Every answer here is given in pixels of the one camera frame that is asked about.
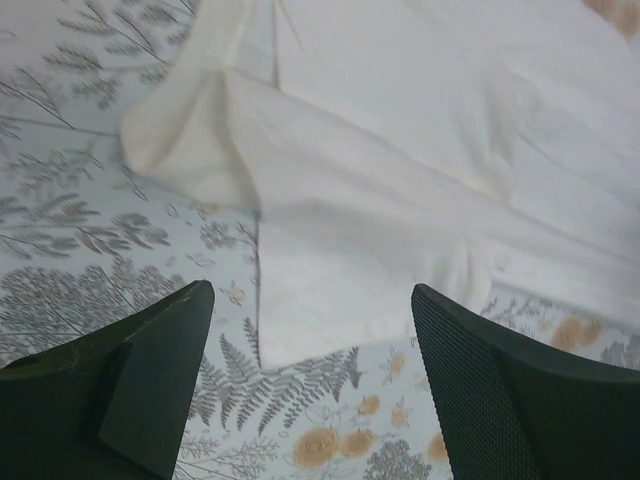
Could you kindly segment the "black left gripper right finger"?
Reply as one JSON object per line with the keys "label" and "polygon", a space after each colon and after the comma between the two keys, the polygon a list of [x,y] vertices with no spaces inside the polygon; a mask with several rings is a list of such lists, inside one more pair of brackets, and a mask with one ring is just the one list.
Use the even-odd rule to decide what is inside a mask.
{"label": "black left gripper right finger", "polygon": [[638,478],[638,371],[535,341],[424,284],[411,307],[454,478]]}

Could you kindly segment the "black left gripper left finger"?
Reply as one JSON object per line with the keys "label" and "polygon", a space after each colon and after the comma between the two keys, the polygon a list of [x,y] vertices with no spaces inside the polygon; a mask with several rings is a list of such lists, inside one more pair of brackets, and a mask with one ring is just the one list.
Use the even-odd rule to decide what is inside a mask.
{"label": "black left gripper left finger", "polygon": [[3,367],[2,478],[172,478],[214,301],[196,281]]}

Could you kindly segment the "white t-shirt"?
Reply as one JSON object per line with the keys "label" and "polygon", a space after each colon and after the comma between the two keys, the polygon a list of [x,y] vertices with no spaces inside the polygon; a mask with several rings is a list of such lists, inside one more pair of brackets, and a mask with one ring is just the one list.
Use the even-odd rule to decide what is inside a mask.
{"label": "white t-shirt", "polygon": [[258,214],[259,355],[413,333],[424,283],[639,323],[639,39],[583,1],[204,1],[128,166]]}

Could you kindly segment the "floral patterned table mat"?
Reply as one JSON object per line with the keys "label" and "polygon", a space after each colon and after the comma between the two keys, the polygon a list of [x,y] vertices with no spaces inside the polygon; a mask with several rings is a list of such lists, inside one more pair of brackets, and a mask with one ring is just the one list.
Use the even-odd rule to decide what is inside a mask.
{"label": "floral patterned table mat", "polygon": [[[204,1],[1,5],[1,360],[90,333],[199,279],[216,303],[178,479],[450,479],[413,333],[266,370],[259,220],[135,173],[124,116],[168,76]],[[639,39],[635,1],[583,1]],[[505,284],[477,312],[639,366],[639,323]]]}

